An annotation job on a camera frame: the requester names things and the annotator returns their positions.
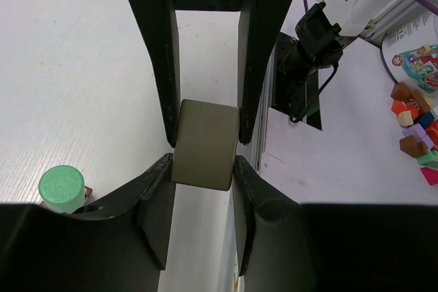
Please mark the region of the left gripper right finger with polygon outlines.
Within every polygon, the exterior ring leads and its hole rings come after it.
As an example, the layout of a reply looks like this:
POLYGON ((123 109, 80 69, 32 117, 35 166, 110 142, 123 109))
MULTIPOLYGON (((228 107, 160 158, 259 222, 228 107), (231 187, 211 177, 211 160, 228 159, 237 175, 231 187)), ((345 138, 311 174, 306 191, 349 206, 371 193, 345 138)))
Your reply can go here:
POLYGON ((232 196, 246 291, 436 291, 437 207, 299 204, 238 156, 232 196))

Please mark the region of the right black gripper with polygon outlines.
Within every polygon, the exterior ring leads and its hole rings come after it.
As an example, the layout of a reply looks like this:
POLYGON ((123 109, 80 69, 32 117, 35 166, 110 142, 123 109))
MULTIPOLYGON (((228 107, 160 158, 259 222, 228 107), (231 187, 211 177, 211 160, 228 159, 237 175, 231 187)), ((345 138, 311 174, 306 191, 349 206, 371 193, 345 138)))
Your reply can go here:
POLYGON ((128 0, 149 53, 164 128, 174 147, 180 109, 176 10, 239 12, 237 97, 241 144, 249 144, 266 68, 292 0, 128 0))

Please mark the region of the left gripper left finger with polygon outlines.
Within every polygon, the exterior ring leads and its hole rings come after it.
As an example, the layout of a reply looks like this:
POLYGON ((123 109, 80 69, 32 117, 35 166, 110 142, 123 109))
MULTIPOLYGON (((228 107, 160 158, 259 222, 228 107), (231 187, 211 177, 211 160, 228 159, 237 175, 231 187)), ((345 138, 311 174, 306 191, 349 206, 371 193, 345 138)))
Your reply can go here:
POLYGON ((2 291, 156 291, 175 200, 172 155, 110 194, 58 214, 1 205, 2 291))

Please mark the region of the small brown cube block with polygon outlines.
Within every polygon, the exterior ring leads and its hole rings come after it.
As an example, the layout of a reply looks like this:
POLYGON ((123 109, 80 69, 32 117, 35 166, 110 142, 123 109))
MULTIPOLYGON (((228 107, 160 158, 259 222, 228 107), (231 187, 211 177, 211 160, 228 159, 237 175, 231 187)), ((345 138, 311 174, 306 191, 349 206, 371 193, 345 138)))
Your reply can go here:
MULTIPOLYGON (((84 204, 87 204, 87 203, 90 201, 90 198, 91 198, 91 196, 92 196, 92 192, 93 192, 92 188, 85 186, 85 198, 84 198, 84 204)), ((43 207, 43 208, 45 208, 45 209, 48 209, 48 208, 49 208, 49 205, 48 205, 45 201, 42 201, 42 202, 39 204, 39 206, 40 206, 40 207, 43 207)))

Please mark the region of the green cylinder block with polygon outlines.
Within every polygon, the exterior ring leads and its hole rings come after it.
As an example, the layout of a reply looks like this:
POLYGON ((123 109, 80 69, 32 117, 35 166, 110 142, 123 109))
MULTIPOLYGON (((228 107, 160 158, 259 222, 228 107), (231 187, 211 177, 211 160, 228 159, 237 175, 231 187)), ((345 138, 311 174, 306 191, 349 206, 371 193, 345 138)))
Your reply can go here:
POLYGON ((48 169, 38 182, 38 192, 47 207, 57 213, 73 213, 85 204, 85 180, 73 166, 48 169))

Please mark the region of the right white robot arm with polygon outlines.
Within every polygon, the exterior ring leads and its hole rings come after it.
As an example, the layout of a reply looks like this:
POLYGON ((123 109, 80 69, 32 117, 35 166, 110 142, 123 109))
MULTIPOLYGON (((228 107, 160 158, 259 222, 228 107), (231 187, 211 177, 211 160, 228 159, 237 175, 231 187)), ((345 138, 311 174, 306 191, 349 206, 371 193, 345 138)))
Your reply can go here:
MULTIPOLYGON (((149 52, 168 143, 177 142, 180 108, 176 13, 239 12, 238 75, 241 143, 251 141, 266 66, 292 0, 128 0, 149 52)), ((298 42, 283 58, 287 77, 303 81, 336 65, 342 51, 393 0, 322 0, 296 26, 298 42)))

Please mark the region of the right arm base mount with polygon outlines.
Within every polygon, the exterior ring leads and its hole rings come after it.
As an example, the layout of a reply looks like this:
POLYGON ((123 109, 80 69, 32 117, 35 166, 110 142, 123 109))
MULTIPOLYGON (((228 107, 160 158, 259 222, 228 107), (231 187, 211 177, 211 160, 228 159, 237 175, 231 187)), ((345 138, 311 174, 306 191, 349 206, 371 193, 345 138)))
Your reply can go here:
POLYGON ((281 71, 281 60, 295 43, 294 37, 283 32, 279 34, 274 48, 274 76, 272 78, 271 107, 288 115, 290 120, 298 117, 319 87, 317 73, 312 74, 306 81, 296 82, 281 71))

